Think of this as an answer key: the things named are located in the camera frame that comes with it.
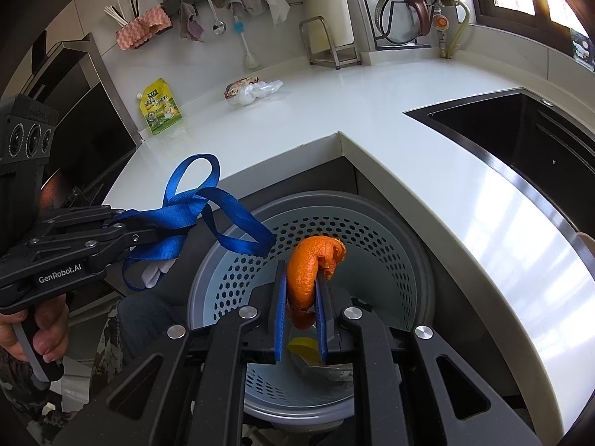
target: white countertop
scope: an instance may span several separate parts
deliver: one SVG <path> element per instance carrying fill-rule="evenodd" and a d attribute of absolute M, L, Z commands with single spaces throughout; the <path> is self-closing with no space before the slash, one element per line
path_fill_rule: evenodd
<path fill-rule="evenodd" d="M 283 81 L 249 107 L 229 106 L 223 89 L 185 105 L 181 123 L 140 146 L 105 203 L 160 207 L 172 171 L 196 153 L 219 158 L 221 187 L 238 198 L 346 156 L 453 276 L 501 349 L 542 443 L 555 444 L 595 389 L 595 282 L 528 198 L 403 114 L 522 84 L 440 60 L 308 67 Z M 556 101 L 554 90 L 544 97 Z M 180 190 L 200 184 L 207 166 L 192 165 Z"/>

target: trash bin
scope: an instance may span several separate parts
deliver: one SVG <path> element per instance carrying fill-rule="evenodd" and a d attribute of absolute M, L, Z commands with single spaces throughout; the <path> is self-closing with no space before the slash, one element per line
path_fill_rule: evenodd
<path fill-rule="evenodd" d="M 275 246 L 260 258 L 216 243 L 194 277 L 188 308 L 191 328 L 215 323 L 247 304 L 254 287 L 274 280 L 277 260 L 288 260 L 293 248 L 313 235 L 334 236 L 346 245 L 346 258 L 337 266 L 331 286 L 347 289 L 389 326 L 412 329 L 432 323 L 430 261 L 420 239 L 396 213 L 358 195 L 313 191 L 273 201 L 253 214 L 274 233 Z M 237 226 L 225 234 L 248 238 Z M 285 337 L 299 335 L 289 332 Z M 285 350 L 274 366 L 248 364 L 245 412 L 304 431 L 353 415 L 352 382 L 302 376 L 289 355 Z"/>

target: camouflage pants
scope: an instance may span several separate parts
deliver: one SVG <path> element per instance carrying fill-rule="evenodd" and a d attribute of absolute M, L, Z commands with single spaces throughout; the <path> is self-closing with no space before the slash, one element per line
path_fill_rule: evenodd
<path fill-rule="evenodd" d="M 109 312 L 93 360 L 90 399 L 171 324 L 180 323 L 168 305 L 158 298 L 142 295 L 121 300 Z M 31 377 L 32 369 L 28 363 L 14 359 L 0 348 L 0 389 L 35 440 L 42 446 L 49 446 L 75 413 L 50 411 L 43 416 L 49 391 L 38 390 Z"/>

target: window frame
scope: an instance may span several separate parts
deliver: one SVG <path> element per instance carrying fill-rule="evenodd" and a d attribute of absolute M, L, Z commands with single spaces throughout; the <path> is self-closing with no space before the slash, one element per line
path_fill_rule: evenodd
<path fill-rule="evenodd" d="M 473 0 L 473 5 L 480 25 L 527 37 L 573 55 L 570 29 L 551 20 L 547 0 L 533 0 L 535 15 L 496 6 L 494 0 Z"/>

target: human hand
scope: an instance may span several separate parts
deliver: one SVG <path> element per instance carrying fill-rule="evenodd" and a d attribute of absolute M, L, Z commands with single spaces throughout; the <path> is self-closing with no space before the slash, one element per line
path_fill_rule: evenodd
<path fill-rule="evenodd" d="M 13 331 L 13 323 L 27 318 L 28 311 L 22 310 L 12 315 L 0 314 L 0 347 L 16 359 L 28 362 L 23 347 Z M 52 298 L 35 307 L 35 322 L 39 330 L 33 338 L 34 349 L 46 362 L 61 359 L 68 348 L 68 306 L 66 295 Z"/>

